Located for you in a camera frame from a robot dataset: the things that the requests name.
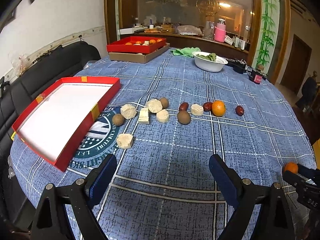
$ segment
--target red box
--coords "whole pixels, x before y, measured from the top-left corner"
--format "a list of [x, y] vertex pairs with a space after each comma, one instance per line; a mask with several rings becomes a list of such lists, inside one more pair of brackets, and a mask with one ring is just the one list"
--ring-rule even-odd
[[113, 77], [61, 78], [31, 102], [12, 128], [35, 153], [64, 172], [120, 86], [120, 79]]
[[[138, 46], [138, 45], [125, 45], [127, 42], [131, 42], [135, 44], [136, 41], [141, 41], [144, 43], [145, 41], [150, 40], [159, 40], [162, 41], [156, 42], [154, 44], [148, 46]], [[130, 36], [119, 41], [115, 41], [109, 45], [107, 45], [108, 52], [132, 52], [132, 53], [142, 53], [142, 54], [150, 54], [156, 51], [159, 48], [162, 48], [166, 45], [166, 39], [163, 38], [155, 38], [155, 37], [145, 37], [145, 36]]]

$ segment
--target black leather sofa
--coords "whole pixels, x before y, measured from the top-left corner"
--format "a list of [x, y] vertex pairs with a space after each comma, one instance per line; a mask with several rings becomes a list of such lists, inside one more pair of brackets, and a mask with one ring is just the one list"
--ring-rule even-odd
[[16, 177], [8, 177], [12, 124], [40, 93], [62, 77], [73, 76], [89, 60], [99, 60], [98, 50], [78, 41], [54, 50], [6, 87], [0, 99], [0, 215], [16, 224], [23, 210], [33, 209]]

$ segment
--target pink thermos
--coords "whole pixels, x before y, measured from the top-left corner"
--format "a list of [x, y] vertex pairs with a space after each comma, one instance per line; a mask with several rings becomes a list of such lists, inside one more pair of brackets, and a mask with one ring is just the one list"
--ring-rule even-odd
[[224, 19], [219, 19], [214, 31], [214, 40], [224, 42], [226, 37], [226, 23]]

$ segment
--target wall light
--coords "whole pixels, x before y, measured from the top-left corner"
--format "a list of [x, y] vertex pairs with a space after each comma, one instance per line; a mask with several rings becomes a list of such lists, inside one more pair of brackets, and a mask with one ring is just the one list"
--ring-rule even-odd
[[221, 2], [219, 4], [220, 4], [220, 6], [223, 6], [223, 7], [231, 7], [230, 4], [227, 4], [227, 3], [224, 3], [224, 2]]

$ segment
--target metal bolt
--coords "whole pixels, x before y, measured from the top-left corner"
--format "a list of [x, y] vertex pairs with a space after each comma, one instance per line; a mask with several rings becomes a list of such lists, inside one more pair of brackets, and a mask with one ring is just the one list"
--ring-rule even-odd
[[249, 179], [247, 179], [247, 178], [242, 179], [242, 182], [243, 182], [243, 184], [245, 184], [245, 185], [250, 185], [250, 184], [251, 184], [251, 180], [249, 180]]
[[273, 184], [273, 186], [275, 186], [276, 189], [280, 189], [281, 188], [281, 185], [280, 183], [276, 182], [275, 184]]
[[84, 183], [84, 179], [82, 179], [82, 178], [76, 180], [76, 184], [77, 184], [77, 185], [81, 185], [81, 184], [83, 184], [83, 183]]
[[47, 190], [52, 189], [52, 188], [53, 188], [53, 185], [52, 185], [51, 183], [49, 183], [49, 184], [47, 184], [47, 186], [45, 186], [45, 188], [46, 188]]

